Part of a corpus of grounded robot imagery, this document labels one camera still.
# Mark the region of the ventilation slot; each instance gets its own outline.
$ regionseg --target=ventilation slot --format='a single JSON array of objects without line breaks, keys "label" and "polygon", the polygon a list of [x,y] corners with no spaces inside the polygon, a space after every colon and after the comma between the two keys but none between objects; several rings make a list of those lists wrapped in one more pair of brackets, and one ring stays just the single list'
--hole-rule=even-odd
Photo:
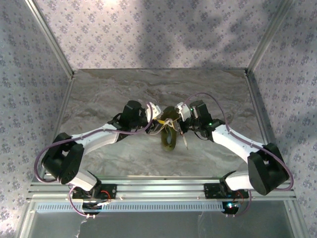
[{"label": "ventilation slot", "polygon": [[[74,203],[81,211],[82,204]],[[39,202],[37,212],[73,212],[68,202]],[[188,211],[224,211],[222,202],[112,202],[103,205],[100,212],[188,212]]]}]

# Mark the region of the marble surface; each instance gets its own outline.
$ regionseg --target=marble surface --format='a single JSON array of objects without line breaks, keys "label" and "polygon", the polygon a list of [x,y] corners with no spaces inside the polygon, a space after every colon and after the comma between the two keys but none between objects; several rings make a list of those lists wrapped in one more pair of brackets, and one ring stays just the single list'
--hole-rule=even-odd
[{"label": "marble surface", "polygon": [[[221,70],[80,70],[75,79],[60,131],[68,134],[95,129],[121,112],[129,100],[167,106],[196,92],[211,92],[223,105],[230,126],[262,141],[242,71]],[[216,103],[202,96],[213,118],[222,118]],[[175,150],[165,152],[160,135],[129,136],[83,158],[81,167],[107,176],[223,176],[246,164],[227,148],[186,133],[188,148],[178,137]]]}]

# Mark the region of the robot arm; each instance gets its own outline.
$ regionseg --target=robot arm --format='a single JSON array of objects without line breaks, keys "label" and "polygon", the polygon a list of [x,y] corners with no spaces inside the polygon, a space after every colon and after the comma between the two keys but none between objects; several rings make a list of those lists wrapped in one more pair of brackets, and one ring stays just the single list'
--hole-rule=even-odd
[{"label": "robot arm", "polygon": [[225,192],[254,189],[261,195],[267,195],[289,179],[289,174],[282,165],[264,152],[270,152],[283,162],[276,145],[255,142],[237,133],[223,121],[212,119],[202,100],[191,103],[190,109],[179,109],[180,114],[184,111],[191,112],[191,116],[187,114],[182,117],[180,127],[184,132],[200,132],[202,137],[228,148],[248,164],[247,171],[233,171],[222,178],[222,190]]},{"label": "robot arm", "polygon": [[[101,181],[92,173],[80,169],[82,157],[101,146],[119,142],[129,134],[135,134],[131,130],[144,128],[151,118],[154,121],[146,129],[146,133],[160,130],[160,124],[155,119],[162,115],[162,110],[153,103],[150,105],[151,108],[148,106],[147,110],[144,110],[140,103],[129,101],[123,113],[118,114],[113,120],[96,130],[72,136],[66,133],[59,134],[55,142],[71,138],[76,138],[76,140],[50,148],[42,159],[43,167],[61,184],[75,185],[82,188],[90,197],[98,198]],[[233,171],[220,179],[223,193],[240,189],[254,189],[258,193],[266,195],[289,178],[287,172],[271,156],[241,142],[232,136],[230,132],[234,131],[232,129],[228,131],[224,122],[212,119],[203,101],[193,102],[190,107],[180,103],[175,109],[180,115],[177,123],[182,133],[189,130],[200,132],[202,137],[228,148],[248,164],[248,171]],[[265,148],[282,159],[275,145],[270,143],[263,146],[237,132],[234,134],[250,142],[251,145]]]},{"label": "robot arm", "polygon": [[86,194],[96,197],[101,190],[101,182],[89,171],[80,169],[82,158],[104,145],[119,142],[128,135],[136,134],[131,130],[144,128],[149,125],[151,118],[156,119],[160,115],[160,107],[153,103],[149,103],[147,110],[144,110],[139,102],[129,101],[123,113],[97,129],[75,135],[59,134],[54,143],[66,140],[70,142],[51,147],[42,159],[42,166],[59,183],[80,187]]}]

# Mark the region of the floral wallpaper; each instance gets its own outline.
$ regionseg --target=floral wallpaper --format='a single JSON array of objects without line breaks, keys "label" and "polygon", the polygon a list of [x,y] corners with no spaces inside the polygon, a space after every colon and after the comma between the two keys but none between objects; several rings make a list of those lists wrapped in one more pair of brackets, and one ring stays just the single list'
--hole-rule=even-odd
[{"label": "floral wallpaper", "polygon": [[245,68],[280,0],[37,0],[73,69]]},{"label": "floral wallpaper", "polygon": [[254,72],[312,237],[317,237],[316,26],[317,2],[296,1]]},{"label": "floral wallpaper", "polygon": [[25,1],[0,1],[0,237],[14,233],[67,81]]}]

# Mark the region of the wire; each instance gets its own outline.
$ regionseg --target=wire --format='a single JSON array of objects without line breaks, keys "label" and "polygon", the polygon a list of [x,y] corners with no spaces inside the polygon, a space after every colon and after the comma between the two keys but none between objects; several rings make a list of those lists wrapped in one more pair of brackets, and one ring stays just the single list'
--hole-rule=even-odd
[{"label": "wire", "polygon": [[66,143],[69,143],[69,142],[72,142],[72,141],[76,141],[76,140],[81,140],[81,139],[85,139],[93,134],[96,134],[98,132],[104,132],[104,131],[108,131],[108,132],[115,132],[115,133],[120,133],[120,134],[126,134],[126,135],[135,135],[135,134],[138,134],[138,133],[141,133],[143,131],[146,131],[150,126],[151,126],[151,123],[152,123],[152,120],[153,120],[153,109],[152,109],[152,106],[150,103],[147,103],[147,105],[149,106],[150,108],[150,113],[151,113],[151,116],[150,116],[150,121],[149,123],[142,129],[142,130],[139,130],[137,132],[130,132],[130,131],[121,131],[121,130],[113,130],[113,129],[97,129],[97,130],[94,130],[86,135],[83,135],[81,137],[76,137],[76,138],[71,138],[71,139],[67,139],[67,140],[61,140],[61,141],[57,141],[57,142],[54,142],[53,144],[51,145],[48,145],[46,146],[43,150],[41,150],[37,157],[35,158],[35,162],[34,162],[34,173],[35,173],[35,177],[37,178],[38,181],[40,182],[43,182],[43,183],[50,183],[50,182],[55,182],[56,179],[52,179],[52,180],[48,180],[48,179],[43,179],[41,178],[41,176],[39,175],[39,171],[38,171],[38,163],[39,163],[39,160],[41,158],[41,155],[43,155],[43,153],[45,151],[47,151],[48,149],[52,148],[52,147],[55,147],[55,146],[58,146],[58,145],[62,145],[62,144],[66,144]]},{"label": "wire", "polygon": [[209,93],[204,93],[204,92],[201,92],[201,93],[195,93],[193,94],[192,96],[190,96],[189,98],[187,98],[185,100],[185,102],[182,104],[181,107],[184,107],[184,105],[186,103],[189,102],[189,100],[197,95],[200,95],[200,94],[204,94],[204,95],[207,95],[209,97],[211,97],[218,105],[218,107],[220,108],[221,112],[222,112],[222,115],[223,115],[223,118],[224,118],[224,122],[225,122],[225,125],[226,125],[226,129],[228,130],[229,134],[232,135],[234,138],[236,138],[237,140],[243,142],[244,144],[246,145],[249,145],[249,146],[253,146],[254,148],[257,148],[258,150],[262,150],[263,152],[265,152],[266,154],[270,155],[271,157],[273,157],[282,167],[283,169],[288,173],[289,175],[289,178],[290,178],[290,184],[287,188],[276,188],[275,190],[279,190],[279,191],[289,191],[292,189],[293,185],[294,185],[294,177],[291,173],[291,171],[289,170],[289,168],[286,166],[286,164],[279,158],[277,157],[276,155],[274,155],[273,153],[271,153],[270,151],[258,146],[258,145],[255,145],[255,144],[252,144],[250,143],[249,141],[246,141],[245,139],[242,139],[240,138],[238,135],[234,134],[231,130],[230,130],[230,127],[229,127],[229,124],[228,124],[228,120],[227,120],[227,117],[225,116],[224,114],[224,110],[223,110],[223,107],[221,106],[220,102],[211,94]]},{"label": "wire", "polygon": [[194,131],[194,134],[201,140],[204,140],[204,141],[208,140],[208,139],[202,139],[195,131]]},{"label": "wire", "polygon": [[166,130],[166,126],[167,126],[167,125],[170,126],[170,127],[172,127],[172,128],[175,130],[175,127],[174,127],[174,125],[173,125],[173,122],[176,121],[176,120],[172,120],[172,119],[166,119],[165,121],[163,121],[163,120],[157,120],[157,122],[159,122],[160,124],[162,124],[161,129],[159,129],[159,131],[157,131],[157,132],[155,132],[155,133],[151,133],[151,134],[149,134],[149,135],[157,135],[157,134],[159,134],[164,128],[165,128],[165,130]]},{"label": "wire", "polygon": [[249,190],[249,203],[246,207],[246,209],[244,209],[241,213],[238,213],[237,215],[233,215],[233,217],[239,217],[239,216],[242,216],[243,214],[245,214],[251,207],[251,201],[252,201],[252,194],[251,194],[251,190]]},{"label": "wire", "polygon": [[111,202],[111,196],[110,196],[110,194],[108,193],[108,191],[102,190],[101,192],[106,193],[106,194],[108,195],[107,201],[110,200],[110,202]]},{"label": "wire", "polygon": [[240,197],[242,198],[242,202],[240,203],[242,205],[243,201],[244,201],[244,197],[243,197],[242,193],[240,193],[239,191],[236,192],[236,197],[232,200],[232,202],[234,202],[237,199],[237,194],[239,194]]},{"label": "wire", "polygon": [[72,208],[75,210],[75,212],[77,212],[79,215],[81,215],[81,216],[83,216],[83,217],[88,217],[88,215],[86,215],[86,214],[80,212],[80,211],[75,207],[73,201],[71,200],[71,193],[72,193],[72,191],[73,191],[75,188],[76,188],[76,186],[73,186],[73,187],[70,189],[69,193],[68,193],[68,200],[69,200],[69,202],[70,202],[70,205],[71,205]]}]

